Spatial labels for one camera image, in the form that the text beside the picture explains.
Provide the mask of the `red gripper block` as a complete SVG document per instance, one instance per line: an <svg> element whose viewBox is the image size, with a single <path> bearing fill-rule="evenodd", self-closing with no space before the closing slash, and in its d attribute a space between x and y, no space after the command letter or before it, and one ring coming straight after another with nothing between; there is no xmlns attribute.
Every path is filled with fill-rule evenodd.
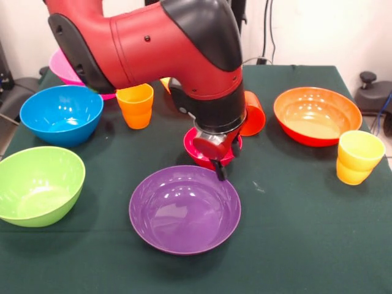
<svg viewBox="0 0 392 294"><path fill-rule="evenodd" d="M239 132L245 121L245 118L236 118L228 123L204 124L194 119L197 134L192 142L196 150L210 159L219 181L227 179L221 160L230 150L234 157L239 157L241 153Z"/></svg>

